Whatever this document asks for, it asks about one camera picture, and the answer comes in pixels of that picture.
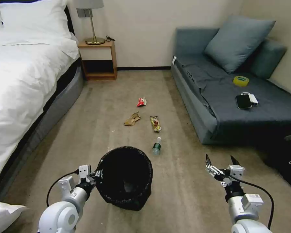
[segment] nightstand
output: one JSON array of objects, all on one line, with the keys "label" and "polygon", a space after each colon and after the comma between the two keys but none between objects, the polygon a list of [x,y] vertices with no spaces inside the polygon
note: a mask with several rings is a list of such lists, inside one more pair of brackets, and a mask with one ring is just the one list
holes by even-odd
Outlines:
[{"label": "nightstand", "polygon": [[100,45],[79,45],[82,67],[87,80],[116,80],[117,65],[114,41]]}]

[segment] cable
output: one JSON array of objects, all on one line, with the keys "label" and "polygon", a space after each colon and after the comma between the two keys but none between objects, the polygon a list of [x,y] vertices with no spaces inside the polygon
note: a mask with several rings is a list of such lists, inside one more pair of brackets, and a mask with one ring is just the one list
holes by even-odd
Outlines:
[{"label": "cable", "polygon": [[267,228],[270,230],[271,229],[271,224],[272,224],[272,220],[273,220],[273,216],[274,216],[274,209],[275,209],[275,203],[274,203],[274,199],[272,197],[272,195],[269,194],[269,192],[267,192],[264,188],[256,185],[256,184],[252,184],[252,183],[249,183],[249,182],[246,182],[246,181],[242,181],[240,179],[237,179],[236,177],[234,176],[231,176],[231,178],[237,180],[238,182],[241,182],[241,183],[244,183],[244,184],[247,184],[247,185],[251,185],[253,187],[256,187],[258,189],[261,189],[262,191],[264,191],[268,196],[269,198],[271,199],[271,203],[272,203],[272,208],[271,208],[271,213],[270,213],[270,216],[269,216],[269,221],[268,221],[268,225],[267,225]]},{"label": "cable", "polygon": [[65,176],[69,176],[69,175],[71,175],[71,174],[78,174],[79,173],[79,169],[77,169],[77,170],[75,170],[74,172],[70,172],[70,173],[68,173],[68,174],[66,174],[66,175],[63,175],[62,177],[60,177],[60,178],[58,178],[52,185],[51,185],[51,187],[49,188],[49,190],[48,190],[48,194],[47,194],[47,196],[46,196],[46,205],[47,205],[47,207],[49,207],[49,194],[50,194],[50,192],[51,192],[51,190],[52,190],[52,188],[53,188],[53,186],[60,180],[60,179],[62,179],[62,178],[64,178]]}]

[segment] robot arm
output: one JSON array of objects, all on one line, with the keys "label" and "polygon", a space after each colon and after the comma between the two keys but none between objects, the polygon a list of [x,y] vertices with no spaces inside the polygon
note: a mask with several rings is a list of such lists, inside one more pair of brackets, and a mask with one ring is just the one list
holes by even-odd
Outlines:
[{"label": "robot arm", "polygon": [[62,201],[50,205],[39,221],[39,233],[74,233],[75,226],[83,215],[83,207],[96,185],[102,178],[102,171],[92,172],[90,165],[79,167],[79,184],[72,176],[64,177],[57,183],[62,192]]},{"label": "robot arm", "polygon": [[206,155],[206,171],[216,180],[221,182],[226,196],[225,200],[229,204],[229,214],[233,223],[232,233],[271,233],[271,231],[262,223],[258,222],[259,207],[263,200],[258,194],[245,194],[240,182],[245,171],[239,162],[231,156],[232,165],[227,169],[218,169],[211,164]]}]

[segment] white bedsheet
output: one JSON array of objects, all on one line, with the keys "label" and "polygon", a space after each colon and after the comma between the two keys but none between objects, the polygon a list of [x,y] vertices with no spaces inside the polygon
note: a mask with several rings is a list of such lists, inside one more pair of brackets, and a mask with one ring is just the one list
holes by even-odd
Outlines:
[{"label": "white bedsheet", "polygon": [[71,39],[0,32],[0,172],[78,57]]}]

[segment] black bag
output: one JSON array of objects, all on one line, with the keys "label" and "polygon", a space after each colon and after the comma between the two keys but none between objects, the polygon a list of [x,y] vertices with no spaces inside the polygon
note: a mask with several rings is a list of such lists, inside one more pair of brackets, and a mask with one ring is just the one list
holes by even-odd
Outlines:
[{"label": "black bag", "polygon": [[275,168],[282,177],[291,185],[291,140],[277,141],[269,145],[264,151],[267,165]]},{"label": "black bag", "polygon": [[152,164],[141,150],[119,147],[106,153],[96,171],[102,175],[96,187],[107,202],[139,211],[151,195]]}]

